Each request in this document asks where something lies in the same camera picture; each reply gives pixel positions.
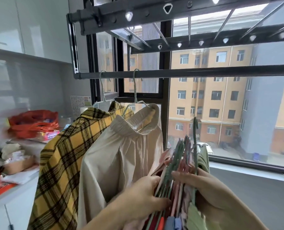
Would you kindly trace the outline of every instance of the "blue cloth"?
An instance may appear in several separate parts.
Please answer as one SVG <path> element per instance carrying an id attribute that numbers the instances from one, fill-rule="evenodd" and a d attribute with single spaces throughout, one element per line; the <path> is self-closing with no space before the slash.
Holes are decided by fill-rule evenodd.
<path id="1" fill-rule="evenodd" d="M 175 230 L 174 226 L 175 226 L 175 217 L 174 216 L 169 216 L 167 217 L 167 220 L 165 221 L 165 225 L 164 225 L 164 230 Z"/>
<path id="2" fill-rule="evenodd" d="M 175 218 L 174 220 L 174 229 L 175 230 L 182 230 L 182 222 L 181 222 L 181 218 Z"/>

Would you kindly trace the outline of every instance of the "yellow plaid shirt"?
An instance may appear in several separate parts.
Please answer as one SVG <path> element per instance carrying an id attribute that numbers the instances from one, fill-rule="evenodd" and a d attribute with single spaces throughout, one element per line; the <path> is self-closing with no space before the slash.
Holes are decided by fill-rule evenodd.
<path id="1" fill-rule="evenodd" d="M 37 191 L 29 220 L 32 230 L 76 230 L 80 167 L 84 154 L 125 107 L 89 108 L 41 151 Z M 133 115 L 128 109 L 125 119 Z"/>

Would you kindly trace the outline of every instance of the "drying rack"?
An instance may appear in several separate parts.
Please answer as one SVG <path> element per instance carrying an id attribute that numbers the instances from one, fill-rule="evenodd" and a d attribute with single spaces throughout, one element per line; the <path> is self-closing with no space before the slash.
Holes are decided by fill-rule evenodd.
<path id="1" fill-rule="evenodd" d="M 261 26 L 264 20 L 277 12 L 283 2 L 253 27 L 222 31 L 237 8 L 282 0 L 116 0 L 92 6 L 87 1 L 83 10 L 67 14 L 75 79 L 98 79 L 99 72 L 81 73 L 79 69 L 74 23 L 79 22 L 81 35 L 107 32 L 131 47 L 131 54 L 203 49 L 284 41 L 284 24 Z M 231 10 L 217 32 L 191 35 L 191 16 Z M 188 35 L 165 38 L 156 22 L 188 17 Z M 142 40 L 130 27 L 152 23 L 161 38 Z M 278 76 L 284 75 L 284 65 L 241 66 L 224 68 L 165 69 L 136 72 L 136 78 L 203 77 L 209 72 L 215 76 Z M 132 71 L 106 72 L 102 78 L 132 78 Z"/>

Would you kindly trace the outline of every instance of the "person's left hand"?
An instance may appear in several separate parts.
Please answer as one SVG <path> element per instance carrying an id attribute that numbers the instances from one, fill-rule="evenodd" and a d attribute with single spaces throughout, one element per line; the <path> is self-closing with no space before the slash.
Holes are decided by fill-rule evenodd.
<path id="1" fill-rule="evenodd" d="M 154 197 L 154 190 L 160 181 L 158 176 L 140 178 L 111 204 L 119 209 L 126 221 L 142 219 L 154 211 L 161 211 L 171 205 L 167 198 Z"/>

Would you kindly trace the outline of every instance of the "white clothes hanger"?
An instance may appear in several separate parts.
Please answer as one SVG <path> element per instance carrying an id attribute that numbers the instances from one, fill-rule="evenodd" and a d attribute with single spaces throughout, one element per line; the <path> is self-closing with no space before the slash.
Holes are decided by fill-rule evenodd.
<path id="1" fill-rule="evenodd" d="M 106 72 L 106 71 L 105 71 L 105 70 L 102 70 L 102 71 L 100 72 L 100 74 L 99 74 L 99 80 L 100 80 L 101 85 L 102 85 L 103 101 L 99 101 L 99 102 L 94 103 L 94 104 L 93 104 L 93 107 L 96 107 L 96 108 L 99 108 L 99 103 L 114 101 L 113 99 L 111 99 L 111 100 L 106 100 L 106 98 L 105 98 L 105 93 L 104 93 L 105 91 L 104 91 L 104 86 L 103 86 L 103 82 L 102 82 L 102 73 L 103 73 L 103 72 Z"/>
<path id="2" fill-rule="evenodd" d="M 134 85 L 134 92 L 135 92 L 135 102 L 132 103 L 132 104 L 129 104 L 129 105 L 125 108 L 125 110 L 124 110 L 124 112 L 123 112 L 123 114 L 122 114 L 122 117 L 125 116 L 125 113 L 126 113 L 127 109 L 128 109 L 130 106 L 134 106 L 135 104 L 138 104 L 138 103 L 142 103 L 142 104 L 144 104 L 145 106 L 147 106 L 147 104 L 146 104 L 144 101 L 138 101 L 138 100 L 137 100 L 137 88 L 136 88 L 136 78 L 135 78 L 135 73 L 136 73 L 137 70 L 139 71 L 139 69 L 135 69 L 135 70 L 133 71 L 133 85 Z"/>

